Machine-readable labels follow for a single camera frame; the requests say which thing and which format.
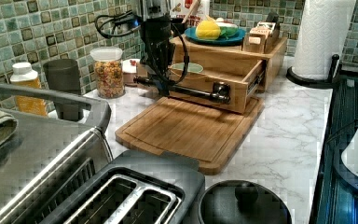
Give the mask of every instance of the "yellow lemon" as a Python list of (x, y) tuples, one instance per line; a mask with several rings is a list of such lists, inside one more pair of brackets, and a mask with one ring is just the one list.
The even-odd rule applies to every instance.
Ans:
[(220, 27), (214, 21), (202, 21), (196, 28), (199, 39), (215, 40), (220, 36)]

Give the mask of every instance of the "wooden box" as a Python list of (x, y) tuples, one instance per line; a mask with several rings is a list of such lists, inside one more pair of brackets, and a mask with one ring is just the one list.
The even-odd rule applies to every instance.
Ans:
[[(272, 48), (265, 53), (243, 51), (243, 45), (234, 47), (216, 47), (199, 45), (190, 42), (183, 35), (191, 63), (203, 66), (199, 74), (187, 73), (180, 86), (200, 90), (212, 91), (213, 83), (225, 82), (230, 85), (231, 102), (229, 105), (218, 104), (178, 92), (170, 92), (170, 96), (226, 109), (236, 113), (244, 113), (250, 97), (256, 90), (265, 91), (282, 67), (286, 51), (286, 38), (280, 38)], [(172, 39), (176, 45), (172, 64), (181, 63), (184, 57), (182, 42), (179, 37)], [(181, 70), (172, 69), (172, 79), (177, 79)]]

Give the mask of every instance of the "marble countertop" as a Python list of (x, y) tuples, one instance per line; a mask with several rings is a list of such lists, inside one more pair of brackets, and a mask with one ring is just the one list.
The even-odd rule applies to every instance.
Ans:
[[(229, 179), (255, 182), (285, 202), (294, 223), (308, 223), (324, 142), (331, 90), (298, 86), (285, 77), (293, 58), (286, 57), (269, 89), (258, 94), (265, 108), (251, 131), (219, 175), (206, 176), (206, 188)], [(97, 91), (85, 96), (98, 98)], [(115, 131), (152, 105), (152, 91), (127, 88), (126, 94), (107, 100), (112, 117), (106, 137), (118, 156), (128, 150), (115, 140)]]

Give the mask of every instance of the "wooden cutting board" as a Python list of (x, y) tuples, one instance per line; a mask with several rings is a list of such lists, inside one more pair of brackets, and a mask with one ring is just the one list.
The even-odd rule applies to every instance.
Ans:
[(228, 162), (263, 108), (252, 97), (244, 114), (163, 97), (116, 131), (130, 149), (160, 155), (170, 151), (197, 159), (200, 171), (216, 175)]

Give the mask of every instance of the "plate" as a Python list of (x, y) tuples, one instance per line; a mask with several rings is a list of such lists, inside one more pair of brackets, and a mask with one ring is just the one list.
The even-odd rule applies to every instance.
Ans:
[(216, 40), (205, 40), (198, 39), (196, 36), (196, 27), (190, 27), (185, 30), (185, 35), (190, 39), (197, 43), (201, 44), (210, 44), (210, 45), (239, 45), (243, 38), (245, 37), (245, 31), (242, 29), (238, 29), (237, 33), (229, 38), (219, 37)]
[[(171, 66), (171, 68), (183, 70), (183, 67), (185, 66), (185, 63), (176, 63)], [(200, 73), (202, 72), (203, 67), (197, 63), (188, 63), (187, 72), (192, 73)]]

